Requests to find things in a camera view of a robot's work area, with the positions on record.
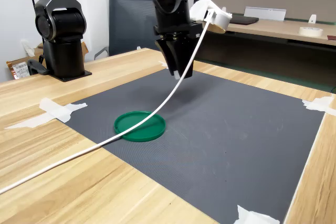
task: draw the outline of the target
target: desk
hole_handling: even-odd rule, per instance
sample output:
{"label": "desk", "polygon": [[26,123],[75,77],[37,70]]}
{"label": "desk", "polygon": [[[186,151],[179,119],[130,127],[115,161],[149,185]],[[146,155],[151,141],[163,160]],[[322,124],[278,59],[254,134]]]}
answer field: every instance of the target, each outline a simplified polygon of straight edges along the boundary
{"label": "desk", "polygon": [[[93,145],[57,120],[34,129],[3,129],[41,114],[41,98],[61,105],[75,102],[162,70],[162,60],[161,53],[141,49],[89,62],[92,75],[71,82],[35,75],[1,83],[0,187]],[[197,61],[194,69],[309,101],[330,95]],[[335,116],[324,116],[288,223],[336,222],[335,125]],[[3,223],[216,223],[103,148],[0,195],[0,213]]]}
{"label": "desk", "polygon": [[[299,34],[300,27],[316,27],[323,29],[321,37],[307,37]],[[324,24],[308,24],[298,21],[272,21],[259,20],[250,25],[229,24],[228,31],[235,31],[243,34],[254,34],[282,39],[301,40],[312,43],[336,46],[336,40],[328,40],[327,35],[336,36],[336,26]]]}

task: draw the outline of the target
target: white tape roll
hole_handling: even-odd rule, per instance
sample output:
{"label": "white tape roll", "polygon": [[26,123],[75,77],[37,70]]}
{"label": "white tape roll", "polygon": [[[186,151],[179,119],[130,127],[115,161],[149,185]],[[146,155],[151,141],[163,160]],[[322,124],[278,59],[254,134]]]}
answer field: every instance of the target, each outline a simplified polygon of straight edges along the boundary
{"label": "white tape roll", "polygon": [[322,36],[323,29],[315,27],[300,27],[299,34],[308,37],[320,37]]}

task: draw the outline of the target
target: chair backrest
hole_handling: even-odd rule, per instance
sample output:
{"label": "chair backrest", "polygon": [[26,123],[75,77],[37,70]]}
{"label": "chair backrest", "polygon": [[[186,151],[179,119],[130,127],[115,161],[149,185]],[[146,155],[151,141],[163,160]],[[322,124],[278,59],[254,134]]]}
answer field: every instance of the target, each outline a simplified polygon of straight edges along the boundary
{"label": "chair backrest", "polygon": [[138,46],[158,50],[155,25],[152,0],[110,0],[109,55],[133,51]]}

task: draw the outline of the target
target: white sign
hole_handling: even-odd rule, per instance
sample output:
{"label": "white sign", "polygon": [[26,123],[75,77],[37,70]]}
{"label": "white sign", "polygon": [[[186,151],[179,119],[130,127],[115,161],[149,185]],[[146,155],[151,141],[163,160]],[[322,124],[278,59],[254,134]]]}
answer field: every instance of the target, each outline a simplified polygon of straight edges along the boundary
{"label": "white sign", "polygon": [[25,62],[21,62],[19,64],[13,65],[13,69],[16,72],[16,76],[18,79],[21,79],[26,76],[30,76],[27,63]]}

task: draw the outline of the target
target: cardboard box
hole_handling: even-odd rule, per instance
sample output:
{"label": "cardboard box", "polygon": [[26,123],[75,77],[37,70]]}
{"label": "cardboard box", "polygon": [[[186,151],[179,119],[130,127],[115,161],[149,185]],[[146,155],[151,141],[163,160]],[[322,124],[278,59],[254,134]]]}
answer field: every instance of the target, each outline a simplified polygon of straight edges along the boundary
{"label": "cardboard box", "polygon": [[[13,60],[13,61],[7,61],[7,66],[12,73],[14,79],[20,79],[26,76],[29,76],[29,71],[27,67],[27,61],[30,59],[37,60],[39,59],[40,55],[43,55],[43,44],[41,43],[40,45],[37,46],[37,48],[34,49],[34,54],[35,56],[33,57],[25,57],[22,59],[18,60]],[[82,42],[82,53],[83,53],[83,59],[84,56],[89,52],[87,46],[85,45],[85,42]],[[42,65],[46,68],[46,61],[44,60]]]}

